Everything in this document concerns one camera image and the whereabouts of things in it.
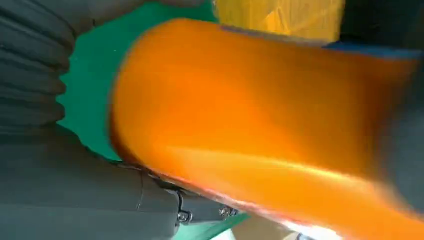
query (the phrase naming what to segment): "metal bolt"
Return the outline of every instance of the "metal bolt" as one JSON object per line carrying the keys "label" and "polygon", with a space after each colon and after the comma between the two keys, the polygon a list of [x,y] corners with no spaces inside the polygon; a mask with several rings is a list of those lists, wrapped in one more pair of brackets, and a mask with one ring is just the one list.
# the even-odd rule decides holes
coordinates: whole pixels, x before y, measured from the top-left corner
{"label": "metal bolt", "polygon": [[219,215],[224,219],[228,218],[231,215],[232,209],[228,206],[225,206],[219,210]]}
{"label": "metal bolt", "polygon": [[180,223],[189,223],[192,220],[192,215],[189,212],[180,211],[178,213],[177,221]]}

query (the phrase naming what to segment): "blue strip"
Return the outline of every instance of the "blue strip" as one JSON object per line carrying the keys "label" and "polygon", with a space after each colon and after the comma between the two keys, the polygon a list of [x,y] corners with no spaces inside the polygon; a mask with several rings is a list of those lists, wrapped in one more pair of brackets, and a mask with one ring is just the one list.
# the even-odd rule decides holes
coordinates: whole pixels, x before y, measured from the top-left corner
{"label": "blue strip", "polygon": [[339,41],[330,43],[324,48],[332,49],[336,51],[371,55],[371,56],[380,57],[380,58],[415,59],[423,55],[421,51],[417,51],[417,50],[393,49],[393,48],[379,47],[379,46],[365,46],[365,45],[344,43]]}

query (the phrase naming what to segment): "yellow object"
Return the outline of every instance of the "yellow object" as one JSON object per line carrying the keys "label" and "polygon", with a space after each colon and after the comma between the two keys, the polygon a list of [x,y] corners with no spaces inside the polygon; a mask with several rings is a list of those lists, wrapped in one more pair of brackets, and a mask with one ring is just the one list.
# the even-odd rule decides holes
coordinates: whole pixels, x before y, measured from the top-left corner
{"label": "yellow object", "polygon": [[215,0],[222,24],[307,39],[338,38],[343,0]]}
{"label": "yellow object", "polygon": [[114,142],[126,161],[279,223],[413,239],[424,223],[392,197],[375,140],[414,66],[174,20],[122,66]]}

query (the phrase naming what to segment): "green surface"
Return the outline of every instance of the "green surface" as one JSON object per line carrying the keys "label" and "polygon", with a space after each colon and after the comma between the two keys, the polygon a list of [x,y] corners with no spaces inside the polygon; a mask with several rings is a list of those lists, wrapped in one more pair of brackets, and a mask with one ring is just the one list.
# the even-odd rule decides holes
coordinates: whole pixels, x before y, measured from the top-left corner
{"label": "green surface", "polygon": [[[135,12],[82,36],[71,58],[70,73],[62,78],[67,92],[59,98],[66,108],[66,118],[61,124],[77,133],[93,151],[111,160],[119,160],[109,144],[107,116],[109,93],[120,63],[145,30],[179,17],[216,20],[209,3],[197,8],[147,3]],[[175,240],[210,240],[243,219],[244,216],[238,216],[221,224],[183,226]]]}

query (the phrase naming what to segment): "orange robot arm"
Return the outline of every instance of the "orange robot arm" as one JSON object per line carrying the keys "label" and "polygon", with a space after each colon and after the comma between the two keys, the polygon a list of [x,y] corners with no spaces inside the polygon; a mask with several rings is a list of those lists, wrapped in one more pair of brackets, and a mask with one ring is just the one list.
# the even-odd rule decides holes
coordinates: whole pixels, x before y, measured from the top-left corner
{"label": "orange robot arm", "polygon": [[121,69],[115,142],[170,181],[280,223],[424,236],[392,197],[375,141],[414,65],[173,20]]}

